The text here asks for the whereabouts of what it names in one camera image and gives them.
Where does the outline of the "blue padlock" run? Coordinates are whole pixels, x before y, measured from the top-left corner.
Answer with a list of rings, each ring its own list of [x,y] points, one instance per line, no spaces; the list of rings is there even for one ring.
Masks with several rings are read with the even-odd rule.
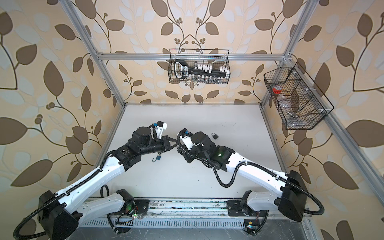
[[[156,162],[156,161],[159,161],[161,159],[161,154],[158,154],[155,158],[152,159],[152,162]]]

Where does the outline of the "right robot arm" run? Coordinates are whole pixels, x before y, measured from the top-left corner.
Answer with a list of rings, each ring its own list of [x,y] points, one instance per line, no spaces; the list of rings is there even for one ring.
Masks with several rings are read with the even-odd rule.
[[[267,190],[244,193],[240,203],[244,214],[279,211],[288,219],[300,222],[307,213],[307,188],[299,173],[285,173],[256,164],[228,147],[216,146],[203,132],[180,132],[177,141],[178,152],[186,161],[198,160],[213,170],[222,187],[231,187],[236,177],[242,176]]]

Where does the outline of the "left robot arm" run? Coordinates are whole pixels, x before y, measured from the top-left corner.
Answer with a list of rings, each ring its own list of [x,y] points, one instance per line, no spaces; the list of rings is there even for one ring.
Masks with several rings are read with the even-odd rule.
[[[56,193],[47,191],[42,194],[37,213],[38,222],[44,229],[42,234],[51,240],[65,240],[81,224],[120,211],[132,200],[126,190],[118,190],[110,197],[89,203],[86,200],[137,164],[143,155],[162,154],[175,148],[177,140],[163,136],[165,129],[163,122],[139,127],[126,144],[108,152],[101,164],[83,178]]]

